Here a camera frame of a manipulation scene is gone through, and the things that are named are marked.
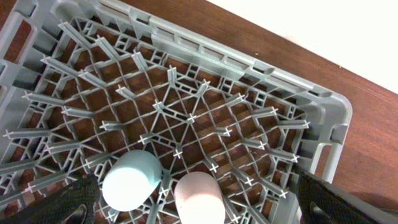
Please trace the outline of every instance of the wooden table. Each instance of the wooden table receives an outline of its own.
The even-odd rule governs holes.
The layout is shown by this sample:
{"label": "wooden table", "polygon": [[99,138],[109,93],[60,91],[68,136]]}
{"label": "wooden table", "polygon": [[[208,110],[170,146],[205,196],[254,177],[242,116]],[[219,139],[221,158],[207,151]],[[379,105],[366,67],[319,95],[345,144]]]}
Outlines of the wooden table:
{"label": "wooden table", "polygon": [[[398,95],[209,2],[124,2],[345,95],[353,119],[333,183],[398,210]],[[1,27],[12,6],[1,4]]]}

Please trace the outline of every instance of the black object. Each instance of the black object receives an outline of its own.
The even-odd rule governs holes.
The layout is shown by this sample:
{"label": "black object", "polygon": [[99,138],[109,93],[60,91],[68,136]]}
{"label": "black object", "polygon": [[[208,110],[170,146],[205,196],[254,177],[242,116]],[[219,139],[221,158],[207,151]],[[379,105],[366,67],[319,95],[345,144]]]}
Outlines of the black object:
{"label": "black object", "polygon": [[99,199],[100,188],[96,177],[90,174],[0,221],[0,224],[91,224]]}
{"label": "black object", "polygon": [[390,213],[308,172],[300,175],[297,198],[305,223],[398,223],[398,218]]}

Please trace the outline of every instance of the gray plastic dish rack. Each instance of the gray plastic dish rack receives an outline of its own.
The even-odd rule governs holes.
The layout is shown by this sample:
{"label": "gray plastic dish rack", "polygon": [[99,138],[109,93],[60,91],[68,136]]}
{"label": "gray plastic dish rack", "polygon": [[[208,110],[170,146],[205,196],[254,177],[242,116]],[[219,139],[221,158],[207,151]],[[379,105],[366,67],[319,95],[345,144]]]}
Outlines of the gray plastic dish rack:
{"label": "gray plastic dish rack", "polygon": [[291,223],[300,171],[331,146],[333,180],[352,115],[338,93],[119,1],[20,0],[0,56],[6,216],[85,174],[101,186],[145,149],[163,165],[159,187],[130,212],[101,200],[98,222],[178,223],[173,188],[201,170],[220,184],[225,223]]}

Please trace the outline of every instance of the cup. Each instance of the cup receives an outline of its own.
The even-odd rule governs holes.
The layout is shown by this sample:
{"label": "cup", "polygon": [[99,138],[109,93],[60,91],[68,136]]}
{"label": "cup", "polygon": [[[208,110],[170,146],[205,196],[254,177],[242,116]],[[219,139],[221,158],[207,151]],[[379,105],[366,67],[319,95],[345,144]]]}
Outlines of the cup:
{"label": "cup", "polygon": [[103,197],[111,208],[131,211],[145,202],[161,178],[159,160],[147,151],[133,150],[121,156],[106,175]]}
{"label": "cup", "polygon": [[182,224],[222,224],[225,208],[217,181],[204,172],[191,172],[175,186],[175,204]]}

